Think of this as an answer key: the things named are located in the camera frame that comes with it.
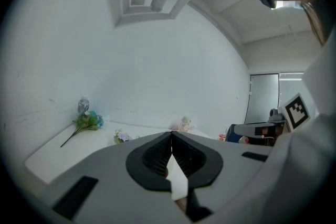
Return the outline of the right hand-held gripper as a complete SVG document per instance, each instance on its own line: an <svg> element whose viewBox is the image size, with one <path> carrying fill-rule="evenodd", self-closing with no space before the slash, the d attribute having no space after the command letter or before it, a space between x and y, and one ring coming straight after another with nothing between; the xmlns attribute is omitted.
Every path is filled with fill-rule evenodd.
<svg viewBox="0 0 336 224"><path fill-rule="evenodd" d="M237 124L234 132L246 137L262 137L273 134L275 127L281 127L282 131L276 131L275 139L282 134L294 133L311 119L310 113L300 93L297 93L289 101L270 111L269 123Z"/></svg>

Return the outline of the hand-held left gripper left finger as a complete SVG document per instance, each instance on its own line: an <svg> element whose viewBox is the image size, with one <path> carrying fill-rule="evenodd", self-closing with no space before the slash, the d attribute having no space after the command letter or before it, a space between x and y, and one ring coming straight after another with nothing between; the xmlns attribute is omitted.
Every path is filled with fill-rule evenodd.
<svg viewBox="0 0 336 224"><path fill-rule="evenodd" d="M49 223L183 223L165 178L170 133L100 149L43 192Z"/></svg>

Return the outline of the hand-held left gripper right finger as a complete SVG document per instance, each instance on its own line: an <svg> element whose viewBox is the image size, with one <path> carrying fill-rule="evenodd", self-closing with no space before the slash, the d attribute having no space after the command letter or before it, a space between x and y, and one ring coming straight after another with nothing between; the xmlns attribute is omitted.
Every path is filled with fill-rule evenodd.
<svg viewBox="0 0 336 224"><path fill-rule="evenodd" d="M172 223L262 223L265 202L256 191L271 148L219 142L172 132L172 154L187 178L185 213L172 208Z"/></svg>

